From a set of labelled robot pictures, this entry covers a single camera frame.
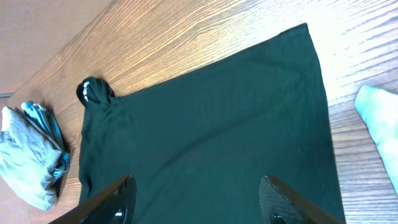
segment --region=wood grain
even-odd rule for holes
[[[389,0],[114,1],[8,101],[50,105],[73,151],[60,203],[31,218],[47,222],[77,204],[82,79],[104,78],[126,95],[302,22],[322,67],[346,221],[398,223],[398,196],[353,106],[362,85],[398,93],[398,2]]]

